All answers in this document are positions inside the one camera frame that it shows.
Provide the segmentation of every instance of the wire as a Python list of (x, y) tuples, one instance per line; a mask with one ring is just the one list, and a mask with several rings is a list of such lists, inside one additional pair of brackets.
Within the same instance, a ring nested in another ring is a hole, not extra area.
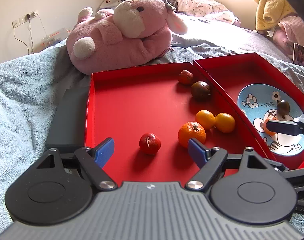
[[(13, 36), (14, 36), (14, 38), (17, 40), (17, 41), (21, 41), (21, 40), (19, 40), (19, 39), (17, 39), (16, 38), (16, 35), (14, 34), (14, 29), (13, 29)], [(29, 51), (29, 47), (28, 47), (28, 45), (27, 44), (25, 44), (23, 41), (21, 41), (25, 46), (27, 46), (27, 49), (28, 49), (28, 54), (30, 54), (30, 51)]]
[(41, 18), (40, 18), (40, 16), (39, 16), (39, 14), (37, 14), (36, 12), (34, 12), (38, 17), (39, 17), (39, 19), (40, 19), (40, 22), (41, 22), (41, 25), (42, 25), (42, 27), (43, 27), (43, 30), (44, 30), (44, 33), (46, 34), (46, 37), (47, 37), (47, 40), (48, 40), (48, 43), (49, 43), (49, 46), (51, 46), (51, 44), (50, 44), (50, 41), (49, 41), (49, 38), (48, 38), (48, 35), (47, 35), (47, 33), (46, 33), (46, 29), (44, 28), (44, 26), (43, 26), (43, 23), (42, 23), (42, 20), (41, 20)]
[(32, 40), (32, 30), (31, 30), (30, 19), (29, 19), (29, 27), (30, 27), (30, 38), (31, 38), (31, 42), (32, 42), (32, 51), (31, 51), (31, 54), (32, 54), (33, 53), (33, 40)]

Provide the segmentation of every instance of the red tray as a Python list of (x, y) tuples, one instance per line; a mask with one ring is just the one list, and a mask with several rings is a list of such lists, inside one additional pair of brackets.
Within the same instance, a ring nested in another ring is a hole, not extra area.
[[(226, 63), (224, 57), (215, 61), (217, 65)], [(177, 77), (183, 69), (191, 71), (196, 81), (209, 82), (213, 89), (208, 102), (195, 102), (190, 87), (178, 84)], [(104, 170), (119, 185), (122, 181), (180, 181), (184, 185), (199, 168), (179, 145), (177, 133), (183, 124), (195, 121), (196, 113), (202, 109), (214, 115), (228, 113), (236, 120), (231, 134), (207, 131), (207, 147), (220, 146), (230, 153), (242, 153), (246, 146), (252, 146), (261, 156), (273, 158), (270, 151), (261, 147), (260, 136), (250, 129), (251, 124), (233, 100), (199, 64), (190, 63), (92, 74), (85, 145), (94, 147), (107, 137), (114, 139), (115, 151)], [(155, 133), (162, 141), (156, 156), (140, 152), (139, 139), (146, 132)]]
[(206, 58), (196, 60), (194, 64), (205, 70), (204, 76), (236, 110), (270, 159), (275, 158), (290, 169), (304, 168), (304, 150), (290, 157), (273, 154), (252, 123), (237, 107), (240, 91), (247, 85), (261, 83), (285, 92), (304, 112), (304, 94), (284, 74), (256, 53)]

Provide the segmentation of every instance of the plush toy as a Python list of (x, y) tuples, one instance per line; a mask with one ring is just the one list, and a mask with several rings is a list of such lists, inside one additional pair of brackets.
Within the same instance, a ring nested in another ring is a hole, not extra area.
[(171, 31), (187, 32), (174, 10), (167, 0), (126, 0), (114, 11), (102, 9), (94, 17), (92, 8), (83, 9), (66, 42), (73, 65), (91, 75), (164, 55), (172, 42)]

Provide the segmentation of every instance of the yellow fleece jacket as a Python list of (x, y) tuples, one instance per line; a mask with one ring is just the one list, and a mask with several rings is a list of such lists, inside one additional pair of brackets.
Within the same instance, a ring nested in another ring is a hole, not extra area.
[(290, 13), (296, 13), (287, 0), (254, 0), (257, 4), (256, 31), (268, 30), (276, 26)]

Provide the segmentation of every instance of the blue plate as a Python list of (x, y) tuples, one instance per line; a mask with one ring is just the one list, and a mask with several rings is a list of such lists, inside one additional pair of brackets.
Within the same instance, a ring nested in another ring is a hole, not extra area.
[[(290, 114), (284, 118), (277, 114), (276, 105), (280, 100), (288, 101)], [(270, 136), (264, 132), (263, 122), (268, 116), (275, 116), (280, 121), (293, 121), (303, 114), (302, 110), (283, 91), (265, 84), (252, 84), (239, 93), (237, 105), (254, 125), (260, 136), (267, 143), (271, 152), (283, 156), (294, 156), (304, 150), (304, 135), (286, 135), (277, 133)]]

